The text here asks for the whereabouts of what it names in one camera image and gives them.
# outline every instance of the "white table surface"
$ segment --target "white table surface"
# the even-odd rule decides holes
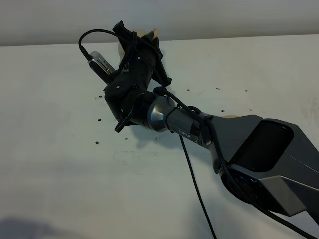
[[[318,45],[319,35],[160,43],[187,105],[294,123],[317,148]],[[116,43],[85,47],[117,66]],[[0,239],[210,239],[178,135],[115,133],[104,86],[76,44],[0,48]],[[219,239],[302,238],[233,197],[210,153],[186,146]],[[319,237],[307,213],[286,219]]]

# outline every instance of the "white wall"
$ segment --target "white wall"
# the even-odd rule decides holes
[[[1,0],[0,45],[75,43],[120,20],[129,29],[158,27],[162,40],[315,34],[319,0]]]

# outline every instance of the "robotic arm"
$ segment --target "robotic arm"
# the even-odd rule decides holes
[[[116,71],[98,52],[88,54],[81,45],[84,36],[98,31],[118,37],[125,51]],[[123,22],[113,31],[86,32],[79,46],[108,84],[105,100],[118,121],[115,131],[130,125],[170,130],[207,148],[215,173],[235,197],[306,238],[315,238],[270,212],[292,216],[307,211],[319,225],[319,153],[298,126],[256,115],[226,119],[186,106],[165,88],[171,78],[153,32],[139,38]],[[147,91],[151,78],[162,87]]]

